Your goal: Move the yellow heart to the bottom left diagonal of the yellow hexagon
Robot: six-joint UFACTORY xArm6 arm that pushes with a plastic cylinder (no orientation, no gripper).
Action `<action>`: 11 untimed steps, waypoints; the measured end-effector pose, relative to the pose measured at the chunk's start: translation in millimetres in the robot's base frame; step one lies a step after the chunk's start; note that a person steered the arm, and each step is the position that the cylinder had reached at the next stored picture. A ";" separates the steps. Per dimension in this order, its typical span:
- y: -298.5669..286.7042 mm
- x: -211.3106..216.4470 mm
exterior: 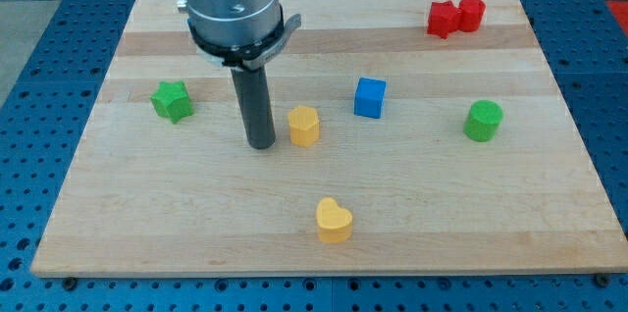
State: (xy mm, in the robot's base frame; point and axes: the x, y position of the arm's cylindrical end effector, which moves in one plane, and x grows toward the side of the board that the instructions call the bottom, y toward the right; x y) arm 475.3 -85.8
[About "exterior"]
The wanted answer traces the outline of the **black clamp ring with bracket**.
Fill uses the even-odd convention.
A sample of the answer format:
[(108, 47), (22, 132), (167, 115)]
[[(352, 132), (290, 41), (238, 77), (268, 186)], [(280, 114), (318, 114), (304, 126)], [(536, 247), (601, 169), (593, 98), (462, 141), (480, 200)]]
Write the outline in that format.
[[(285, 49), (291, 35), (301, 27), (301, 15), (295, 14), (285, 20), (283, 7), (278, 0), (269, 3), (270, 7), (274, 2), (279, 7), (279, 19), (275, 22), (262, 19), (263, 23), (275, 22), (272, 30), (261, 37), (247, 36), (248, 32), (252, 32), (260, 25), (256, 24), (253, 19), (262, 13), (270, 11), (268, 8), (244, 17), (236, 18), (215, 18), (197, 14), (197, 24), (194, 24), (192, 17), (194, 16), (191, 6), (187, 0), (177, 0), (177, 8), (179, 13), (188, 14), (187, 25), (196, 49), (207, 61), (217, 67), (225, 67), (237, 72), (253, 72), (263, 68), (267, 63), (277, 57)], [(209, 32), (213, 32), (222, 38), (216, 41), (216, 38), (208, 39), (199, 32), (199, 28), (209, 28)]]

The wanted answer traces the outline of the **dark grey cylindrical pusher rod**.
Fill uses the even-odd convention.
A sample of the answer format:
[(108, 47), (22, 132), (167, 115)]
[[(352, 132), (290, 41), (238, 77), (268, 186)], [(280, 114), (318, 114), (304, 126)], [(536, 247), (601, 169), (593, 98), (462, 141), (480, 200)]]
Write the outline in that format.
[(254, 149), (271, 147), (276, 133), (265, 69), (231, 73), (248, 144)]

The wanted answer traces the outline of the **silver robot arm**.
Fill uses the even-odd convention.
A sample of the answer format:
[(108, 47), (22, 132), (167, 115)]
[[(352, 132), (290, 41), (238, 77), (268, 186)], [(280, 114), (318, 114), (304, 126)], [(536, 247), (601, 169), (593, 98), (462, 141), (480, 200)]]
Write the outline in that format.
[(180, 0), (197, 51), (231, 70), (248, 144), (266, 149), (276, 141), (265, 66), (301, 27), (284, 15), (280, 0)]

